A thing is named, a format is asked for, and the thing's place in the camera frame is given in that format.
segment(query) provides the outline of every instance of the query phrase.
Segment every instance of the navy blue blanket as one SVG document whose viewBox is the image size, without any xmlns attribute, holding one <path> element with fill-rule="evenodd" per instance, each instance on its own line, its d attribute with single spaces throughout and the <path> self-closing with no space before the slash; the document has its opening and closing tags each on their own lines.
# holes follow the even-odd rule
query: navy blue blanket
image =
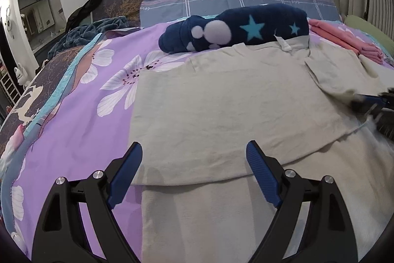
<svg viewBox="0 0 394 263">
<path fill-rule="evenodd" d="M 60 41 L 52 47 L 48 52 L 48 60 L 51 60 L 57 53 L 70 48 L 87 45 L 99 33 L 128 27 L 129 22 L 125 16 L 106 18 L 95 21 L 92 24 L 78 26 L 64 35 Z"/>
<path fill-rule="evenodd" d="M 159 38 L 165 53 L 200 52 L 239 43 L 259 45 L 309 34 L 307 14 L 286 4 L 225 10 L 212 19 L 190 16 L 167 27 Z"/>
</svg>

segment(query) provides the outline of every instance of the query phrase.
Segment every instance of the star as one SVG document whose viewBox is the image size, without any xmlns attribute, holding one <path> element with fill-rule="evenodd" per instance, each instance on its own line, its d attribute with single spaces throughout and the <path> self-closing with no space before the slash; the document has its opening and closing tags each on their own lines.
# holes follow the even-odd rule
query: star
<svg viewBox="0 0 394 263">
<path fill-rule="evenodd" d="M 296 23 L 294 22 L 293 26 L 289 25 L 289 27 L 292 29 L 292 34 L 296 34 L 298 36 L 298 31 L 301 29 L 299 28 Z"/>
<path fill-rule="evenodd" d="M 252 15 L 249 15 L 249 25 L 242 25 L 240 28 L 247 32 L 247 41 L 249 42 L 253 37 L 263 39 L 260 30 L 264 27 L 265 23 L 256 24 Z"/>
</svg>

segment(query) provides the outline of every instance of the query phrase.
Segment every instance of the folded pink cloth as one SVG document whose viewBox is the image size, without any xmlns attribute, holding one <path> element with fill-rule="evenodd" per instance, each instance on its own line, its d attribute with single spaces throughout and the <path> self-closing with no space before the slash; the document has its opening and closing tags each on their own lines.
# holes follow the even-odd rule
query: folded pink cloth
<svg viewBox="0 0 394 263">
<path fill-rule="evenodd" d="M 311 25 L 311 30 L 319 36 L 322 36 L 348 50 L 354 51 L 354 49 L 356 49 L 359 54 L 363 54 L 370 59 L 372 59 L 373 57 L 372 60 L 377 62 L 378 64 L 383 63 L 383 52 L 375 44 L 365 43 L 362 40 L 358 39 L 356 36 L 354 36 L 351 32 L 343 31 L 336 26 L 326 23 L 325 21 L 310 19 L 309 25 Z"/>
</svg>

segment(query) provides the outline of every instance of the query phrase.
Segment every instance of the black cloth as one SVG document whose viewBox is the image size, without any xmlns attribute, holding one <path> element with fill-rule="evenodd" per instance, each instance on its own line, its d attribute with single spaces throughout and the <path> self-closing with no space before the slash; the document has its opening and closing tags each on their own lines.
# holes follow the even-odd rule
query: black cloth
<svg viewBox="0 0 394 263">
<path fill-rule="evenodd" d="M 66 33 L 78 27 L 79 23 L 101 4 L 102 0 L 88 0 L 82 7 L 74 11 L 67 20 Z"/>
</svg>

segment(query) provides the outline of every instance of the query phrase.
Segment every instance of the screw head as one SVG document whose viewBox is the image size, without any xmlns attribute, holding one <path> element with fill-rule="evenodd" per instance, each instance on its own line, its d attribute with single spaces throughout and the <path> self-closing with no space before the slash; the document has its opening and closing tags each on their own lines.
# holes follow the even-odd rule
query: screw head
<svg viewBox="0 0 394 263">
<path fill-rule="evenodd" d="M 62 185 L 64 182 L 66 181 L 66 179 L 64 178 L 64 177 L 58 177 L 57 179 L 56 179 L 56 184 L 57 185 Z"/>
<path fill-rule="evenodd" d="M 328 184 L 333 184 L 333 182 L 334 182 L 334 179 L 332 178 L 332 176 L 329 176 L 329 175 L 325 176 L 325 177 L 324 177 L 324 180 L 325 180 L 326 183 L 328 183 Z"/>
<path fill-rule="evenodd" d="M 93 177 L 96 178 L 96 179 L 102 178 L 103 175 L 104 175 L 103 171 L 96 171 L 96 172 L 93 173 Z"/>
<path fill-rule="evenodd" d="M 293 170 L 286 170 L 284 173 L 287 177 L 293 178 L 295 177 L 296 173 Z"/>
</svg>

